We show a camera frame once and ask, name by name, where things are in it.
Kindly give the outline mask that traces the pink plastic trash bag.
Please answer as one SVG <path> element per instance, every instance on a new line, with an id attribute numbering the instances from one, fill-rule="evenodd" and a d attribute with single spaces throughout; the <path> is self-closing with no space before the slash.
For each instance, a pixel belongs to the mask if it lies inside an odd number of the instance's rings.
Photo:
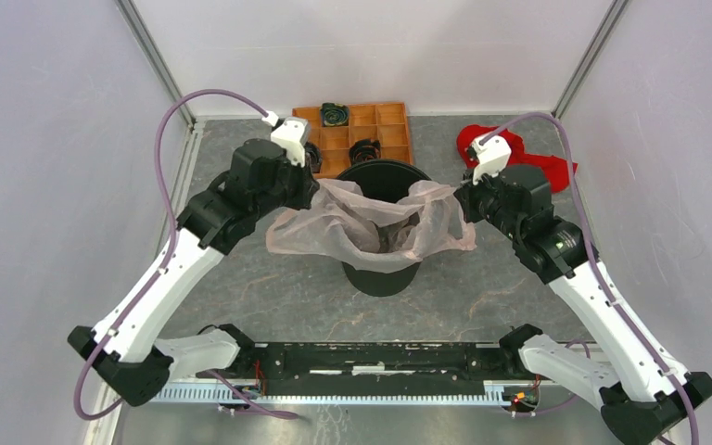
<path id="1" fill-rule="evenodd" d="M 442 251 L 476 248 L 476 232 L 450 185 L 422 180 L 397 203 L 354 182 L 324 179 L 308 210 L 281 213 L 266 232 L 269 252 L 319 255 L 357 270 L 394 273 Z"/>

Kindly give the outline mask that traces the black plastic trash bin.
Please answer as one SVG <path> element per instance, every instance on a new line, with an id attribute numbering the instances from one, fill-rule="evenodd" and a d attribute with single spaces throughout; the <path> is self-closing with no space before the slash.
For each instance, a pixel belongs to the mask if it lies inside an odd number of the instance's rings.
<path id="1" fill-rule="evenodd" d="M 414 183 L 429 181 L 430 177 L 403 161 L 374 159 L 348 167 L 337 179 L 355 182 L 368 198 L 396 203 L 408 195 Z M 378 298 L 399 294 L 413 281 L 420 267 L 420 263 L 415 263 L 394 273 L 377 273 L 357 270 L 345 262 L 341 265 L 348 281 L 357 290 Z"/>

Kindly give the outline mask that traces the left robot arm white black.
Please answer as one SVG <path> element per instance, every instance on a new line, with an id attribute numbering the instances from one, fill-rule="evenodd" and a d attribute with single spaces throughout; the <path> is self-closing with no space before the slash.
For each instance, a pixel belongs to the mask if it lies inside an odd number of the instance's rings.
<path id="1" fill-rule="evenodd" d="M 228 331 L 161 339 L 159 333 L 197 283 L 257 222 L 280 209 L 307 209 L 318 184 L 306 145 L 250 139 L 228 171 L 194 195 L 165 247 L 127 296 L 94 326 L 77 326 L 69 344 L 133 407 L 154 399 L 172 380 L 223 369 L 247 375 L 253 351 Z"/>

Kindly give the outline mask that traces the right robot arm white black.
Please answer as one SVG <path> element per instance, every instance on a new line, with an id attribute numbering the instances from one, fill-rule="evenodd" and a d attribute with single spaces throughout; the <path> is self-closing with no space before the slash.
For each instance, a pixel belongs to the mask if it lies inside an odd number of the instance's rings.
<path id="1" fill-rule="evenodd" d="M 623 444 L 649 444 L 712 397 L 712 377 L 690 371 L 620 296 L 587 233 L 554 213 L 542 170 L 525 164 L 467 172 L 455 196 L 469 223 L 490 223 L 521 264 L 579 318 L 601 347 L 601 364 L 531 324 L 501 338 L 498 364 L 511 378 L 552 379 L 596 409 Z"/>

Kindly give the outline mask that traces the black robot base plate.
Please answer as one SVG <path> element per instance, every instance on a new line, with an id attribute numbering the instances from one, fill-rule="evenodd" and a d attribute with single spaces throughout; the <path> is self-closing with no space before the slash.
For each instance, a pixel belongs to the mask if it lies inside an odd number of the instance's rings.
<path id="1" fill-rule="evenodd" d="M 532 386 L 538 377 L 504 348 L 474 342 L 258 343 L 232 324 L 209 324 L 239 352 L 218 370 L 263 396 L 476 396 L 486 382 Z"/>

